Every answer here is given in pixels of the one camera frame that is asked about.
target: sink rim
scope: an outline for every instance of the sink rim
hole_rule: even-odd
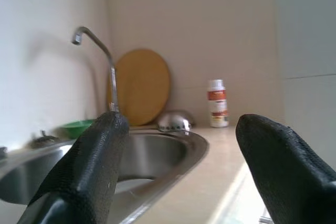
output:
[[[142,214],[144,214],[157,200],[159,200],[168,190],[170,190],[176,183],[185,177],[190,170],[192,170],[202,159],[206,156],[209,144],[203,137],[192,132],[167,132],[162,133],[157,130],[133,130],[130,135],[158,135],[171,137],[174,141],[181,142],[186,148],[185,158],[181,160],[176,166],[165,175],[156,178],[146,188],[146,185],[130,190],[133,194],[142,197],[142,204],[137,207],[132,213],[124,218],[120,223],[131,223]],[[8,173],[16,169],[18,166],[29,162],[35,158],[48,155],[62,146],[72,145],[75,140],[64,141],[52,146],[42,147],[39,149],[27,149],[22,153],[16,153],[9,156],[7,160],[0,163],[0,180]],[[2,204],[11,204],[0,199]]]

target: faucet spout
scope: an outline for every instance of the faucet spout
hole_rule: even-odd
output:
[[[106,55],[109,64],[110,64],[110,83],[111,83],[111,97],[112,102],[110,105],[110,111],[116,111],[118,112],[118,97],[117,97],[117,80],[115,78],[116,75],[116,69],[114,67],[114,63],[112,60],[112,56],[110,51],[107,49],[107,47],[101,42],[100,39],[96,37],[96,35],[93,34],[93,32],[90,31],[89,28],[85,26],[78,27],[72,37],[72,43],[74,45],[81,45],[82,43],[82,36],[83,34],[86,34]]]

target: white wall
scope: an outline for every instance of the white wall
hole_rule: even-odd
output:
[[[282,121],[272,0],[109,0],[109,10],[118,56],[150,48],[168,63],[168,108],[207,124],[207,81],[221,78],[233,124],[244,113]]]
[[[105,0],[0,0],[0,8],[0,146],[105,109],[104,55],[88,39],[70,43],[85,25],[110,45]]]
[[[335,0],[276,0],[285,120],[336,168]]]

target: sink basin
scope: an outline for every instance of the sink basin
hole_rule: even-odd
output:
[[[0,200],[27,205],[48,172],[71,148],[67,142],[0,167]],[[189,132],[132,133],[125,143],[108,224],[130,223],[199,162],[208,143]]]

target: textured black rubber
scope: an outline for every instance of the textured black rubber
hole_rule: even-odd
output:
[[[236,135],[275,224],[336,223],[336,173],[297,133],[247,114]]]
[[[18,223],[105,224],[128,134],[120,113],[98,117],[53,167]]]

